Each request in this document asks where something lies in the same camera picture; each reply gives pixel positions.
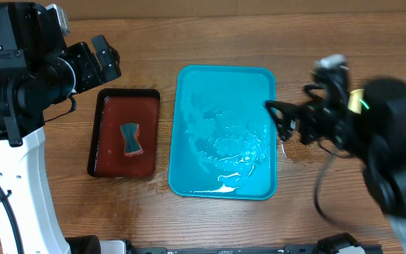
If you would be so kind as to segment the green and orange sponge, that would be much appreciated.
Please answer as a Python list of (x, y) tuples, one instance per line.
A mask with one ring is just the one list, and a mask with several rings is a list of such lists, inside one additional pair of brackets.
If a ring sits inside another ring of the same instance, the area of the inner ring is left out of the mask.
[(144, 152), (139, 141), (140, 125), (138, 123), (125, 123), (120, 126), (124, 139), (124, 155), (134, 157)]

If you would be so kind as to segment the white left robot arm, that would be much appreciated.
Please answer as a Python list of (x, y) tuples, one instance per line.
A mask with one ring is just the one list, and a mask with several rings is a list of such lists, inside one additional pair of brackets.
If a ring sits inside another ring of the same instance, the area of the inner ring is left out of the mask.
[(5, 253), (126, 253), (124, 240), (65, 237), (45, 167), (44, 111), (120, 77), (118, 52), (99, 35), (72, 46), (66, 12), (0, 3), (0, 241)]

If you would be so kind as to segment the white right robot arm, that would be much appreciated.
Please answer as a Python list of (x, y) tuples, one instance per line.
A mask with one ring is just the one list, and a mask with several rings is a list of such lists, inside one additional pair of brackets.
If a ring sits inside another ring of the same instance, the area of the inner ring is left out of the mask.
[(333, 143), (322, 172), (340, 151), (360, 159), (369, 194), (406, 252), (406, 82), (389, 77), (368, 80), (358, 101), (360, 111), (354, 112), (348, 106), (346, 66), (318, 67), (312, 76), (312, 83), (304, 87), (308, 102), (265, 103), (278, 136), (286, 141), (297, 131), (304, 145)]

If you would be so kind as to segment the black tray with red water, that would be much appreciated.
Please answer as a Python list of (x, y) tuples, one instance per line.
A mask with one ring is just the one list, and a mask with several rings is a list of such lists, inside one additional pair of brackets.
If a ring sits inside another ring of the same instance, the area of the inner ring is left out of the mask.
[(98, 93), (87, 163), (90, 176), (153, 175), (160, 99), (155, 89), (106, 88)]

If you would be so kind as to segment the blue plastic tray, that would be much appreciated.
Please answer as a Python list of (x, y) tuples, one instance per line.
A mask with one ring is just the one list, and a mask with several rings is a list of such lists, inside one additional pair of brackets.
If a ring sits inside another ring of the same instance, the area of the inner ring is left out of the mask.
[(181, 196), (267, 200), (278, 187), (273, 73), (189, 65), (178, 74), (168, 184)]

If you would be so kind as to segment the cardboard backdrop panel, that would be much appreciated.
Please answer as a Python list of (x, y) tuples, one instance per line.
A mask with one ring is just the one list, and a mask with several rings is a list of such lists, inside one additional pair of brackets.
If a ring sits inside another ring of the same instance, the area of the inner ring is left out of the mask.
[(28, 0), (71, 20), (406, 11), (406, 0)]

